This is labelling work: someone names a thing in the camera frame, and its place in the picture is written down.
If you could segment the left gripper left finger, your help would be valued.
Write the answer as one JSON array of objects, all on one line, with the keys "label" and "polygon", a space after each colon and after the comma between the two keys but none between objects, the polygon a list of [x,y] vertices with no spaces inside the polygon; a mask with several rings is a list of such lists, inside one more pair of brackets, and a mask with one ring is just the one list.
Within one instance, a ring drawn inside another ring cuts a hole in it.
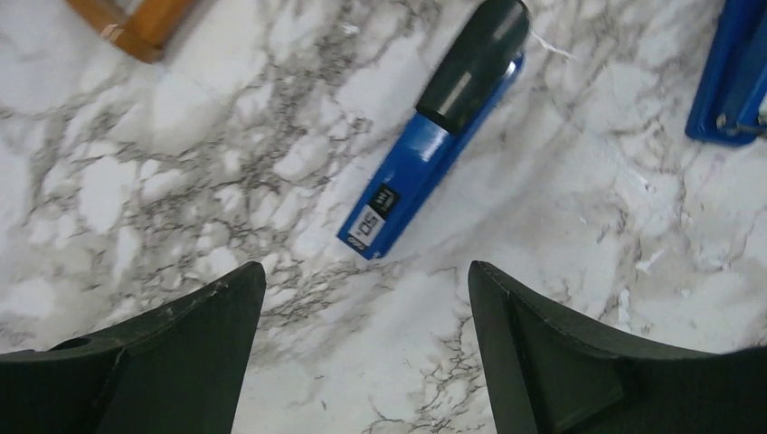
[{"label": "left gripper left finger", "polygon": [[265,296],[248,262],[46,351],[1,357],[4,433],[228,433]]}]

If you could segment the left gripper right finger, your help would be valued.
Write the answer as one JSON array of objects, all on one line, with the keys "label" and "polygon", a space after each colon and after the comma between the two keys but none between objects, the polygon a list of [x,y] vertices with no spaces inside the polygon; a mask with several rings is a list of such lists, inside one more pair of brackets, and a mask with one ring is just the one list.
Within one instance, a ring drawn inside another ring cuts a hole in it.
[{"label": "left gripper right finger", "polygon": [[763,433],[766,351],[710,354],[622,332],[484,261],[469,298],[500,433]]}]

